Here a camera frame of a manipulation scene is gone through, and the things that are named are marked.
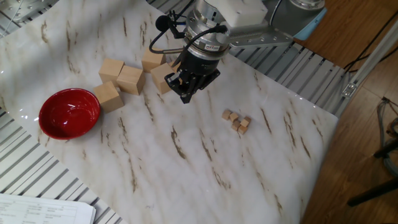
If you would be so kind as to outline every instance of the paper sheet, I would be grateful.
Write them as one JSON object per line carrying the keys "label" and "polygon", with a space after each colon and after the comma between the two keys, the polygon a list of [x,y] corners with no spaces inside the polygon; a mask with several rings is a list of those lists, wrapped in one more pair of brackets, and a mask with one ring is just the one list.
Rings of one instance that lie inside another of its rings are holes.
{"label": "paper sheet", "polygon": [[94,215],[82,202],[0,194],[0,224],[91,224]]}

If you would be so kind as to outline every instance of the microphone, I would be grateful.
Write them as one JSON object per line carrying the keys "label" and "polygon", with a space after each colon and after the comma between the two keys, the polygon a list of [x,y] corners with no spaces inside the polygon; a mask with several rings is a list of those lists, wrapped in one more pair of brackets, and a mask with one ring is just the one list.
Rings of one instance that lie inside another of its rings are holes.
{"label": "microphone", "polygon": [[161,32],[166,31],[169,28],[169,17],[159,16],[159,18],[156,19],[155,26]]}

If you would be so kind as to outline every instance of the red bowl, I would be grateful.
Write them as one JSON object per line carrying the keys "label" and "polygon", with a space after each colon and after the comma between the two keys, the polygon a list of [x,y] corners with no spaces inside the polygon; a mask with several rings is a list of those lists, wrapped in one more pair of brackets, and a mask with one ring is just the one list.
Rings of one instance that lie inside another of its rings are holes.
{"label": "red bowl", "polygon": [[44,102],[39,113],[39,125],[51,138],[68,140],[86,134],[100,113],[100,103],[94,94],[70,88],[59,91]]}

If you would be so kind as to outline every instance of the blue object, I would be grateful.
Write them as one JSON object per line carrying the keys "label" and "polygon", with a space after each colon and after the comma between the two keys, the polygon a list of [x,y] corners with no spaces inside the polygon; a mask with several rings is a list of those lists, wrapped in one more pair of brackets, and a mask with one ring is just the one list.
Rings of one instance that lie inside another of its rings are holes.
{"label": "blue object", "polygon": [[325,16],[327,11],[328,10],[326,8],[323,8],[322,11],[316,16],[316,18],[314,18],[314,20],[312,20],[302,30],[300,30],[300,32],[294,35],[294,37],[298,40],[307,40],[307,38],[312,34],[315,28],[317,28],[318,24],[321,22],[323,16]]}

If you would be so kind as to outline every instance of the stack of blocks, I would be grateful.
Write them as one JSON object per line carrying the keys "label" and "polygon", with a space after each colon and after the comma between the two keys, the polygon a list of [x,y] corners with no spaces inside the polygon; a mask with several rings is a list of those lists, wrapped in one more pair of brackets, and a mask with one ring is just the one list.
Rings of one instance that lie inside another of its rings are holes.
{"label": "stack of blocks", "polygon": [[234,131],[237,131],[241,134],[244,134],[244,133],[246,133],[246,131],[248,131],[248,127],[251,122],[251,118],[249,118],[248,116],[243,118],[243,120],[240,122],[239,115],[237,113],[230,112],[230,110],[225,110],[222,115],[222,118],[225,120],[231,120],[231,122],[232,122],[231,128]]}
{"label": "stack of blocks", "polygon": [[145,72],[150,72],[152,74],[152,79],[160,94],[167,93],[171,90],[164,77],[168,74],[175,73],[175,71],[166,63],[164,55],[154,54],[147,49],[142,58],[142,67]]}
{"label": "stack of blocks", "polygon": [[142,69],[125,66],[123,61],[106,58],[98,72],[103,82],[94,88],[99,103],[105,113],[123,106],[123,101],[116,89],[122,92],[139,95],[145,85]]}
{"label": "stack of blocks", "polygon": [[106,58],[98,74],[103,84],[94,88],[94,93],[105,113],[112,112],[123,106],[123,101],[117,91],[140,95],[144,88],[145,74],[151,73],[155,86],[161,94],[170,91],[164,77],[175,73],[175,69],[166,63],[164,54],[153,54],[149,49],[141,60],[142,69],[126,66],[121,60]]}

